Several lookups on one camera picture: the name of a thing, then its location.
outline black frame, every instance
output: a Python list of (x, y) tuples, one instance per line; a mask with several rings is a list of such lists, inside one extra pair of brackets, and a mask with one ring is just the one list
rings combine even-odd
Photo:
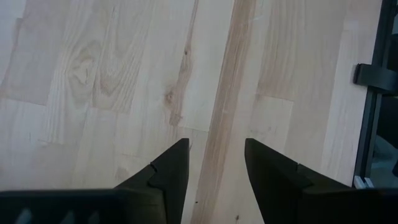
[[(397, 9), (397, 0), (383, 0), (372, 65), (387, 68), (389, 38), (392, 34)], [(368, 87), (354, 170), (354, 175), (360, 177), (370, 177), (381, 99), (381, 93), (377, 92), (373, 87)]]

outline wooden board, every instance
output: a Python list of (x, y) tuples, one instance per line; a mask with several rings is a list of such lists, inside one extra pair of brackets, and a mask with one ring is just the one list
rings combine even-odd
[(180, 138), (182, 223), (262, 223), (246, 138), (349, 185), (380, 6), (1, 1), (0, 189), (113, 187)]

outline black clamp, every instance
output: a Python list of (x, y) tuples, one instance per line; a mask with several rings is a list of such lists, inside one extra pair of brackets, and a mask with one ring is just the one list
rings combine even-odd
[(386, 68), (359, 64), (356, 67), (354, 83), (371, 86), (378, 93), (398, 95), (398, 73)]

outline light wood panel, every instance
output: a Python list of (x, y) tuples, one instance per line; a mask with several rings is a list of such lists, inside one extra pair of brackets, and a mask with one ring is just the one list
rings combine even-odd
[(180, 138), (182, 223), (262, 223), (246, 138), (350, 184), (380, 6), (1, 1), (0, 189), (113, 187)]

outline wooden surface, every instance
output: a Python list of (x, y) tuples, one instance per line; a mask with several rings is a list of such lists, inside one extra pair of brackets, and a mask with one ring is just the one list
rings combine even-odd
[(256, 138), (351, 184), (381, 0), (2, 0), (0, 189), (114, 187), (190, 138), (183, 223), (262, 223)]

